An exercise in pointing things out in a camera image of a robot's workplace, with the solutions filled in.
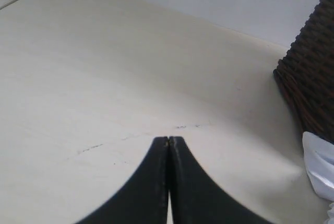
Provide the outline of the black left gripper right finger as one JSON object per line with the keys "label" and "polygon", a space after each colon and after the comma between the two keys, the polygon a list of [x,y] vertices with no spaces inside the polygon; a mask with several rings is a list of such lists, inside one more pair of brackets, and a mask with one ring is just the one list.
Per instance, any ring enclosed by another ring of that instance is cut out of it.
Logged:
{"label": "black left gripper right finger", "polygon": [[266,223],[217,185],[182,137],[170,137],[169,145],[174,223]]}

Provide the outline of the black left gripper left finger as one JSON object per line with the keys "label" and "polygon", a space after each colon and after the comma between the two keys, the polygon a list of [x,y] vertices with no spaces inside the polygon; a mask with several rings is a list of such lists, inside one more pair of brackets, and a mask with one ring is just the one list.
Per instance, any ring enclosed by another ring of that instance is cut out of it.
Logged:
{"label": "black left gripper left finger", "polygon": [[108,201],[78,223],[166,223],[168,154],[168,138],[156,137],[128,181]]}

